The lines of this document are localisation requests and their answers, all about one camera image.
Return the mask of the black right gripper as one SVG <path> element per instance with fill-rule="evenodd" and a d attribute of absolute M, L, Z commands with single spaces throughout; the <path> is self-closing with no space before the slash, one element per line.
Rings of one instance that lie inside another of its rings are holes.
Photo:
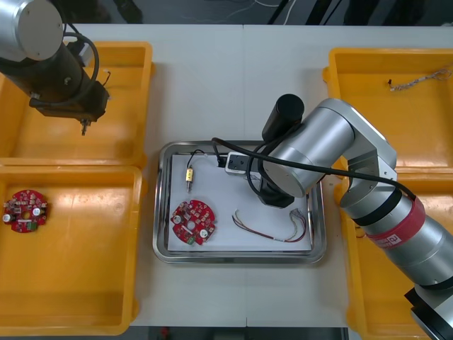
<path fill-rule="evenodd" d="M 258 196 L 263 204 L 274 208 L 286 208 L 294 202 L 294 197 L 279 189 L 266 178 L 260 179 Z"/>

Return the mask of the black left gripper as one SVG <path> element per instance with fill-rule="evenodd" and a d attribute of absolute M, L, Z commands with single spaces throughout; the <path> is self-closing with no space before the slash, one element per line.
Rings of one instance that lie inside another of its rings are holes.
<path fill-rule="evenodd" d="M 29 106 L 35 108 L 46 117 L 71 118 L 78 121 L 96 122 L 105 113 L 108 103 L 108 92 L 99 81 L 82 99 L 65 106 L 49 106 L 38 104 L 37 99 L 30 99 Z"/>

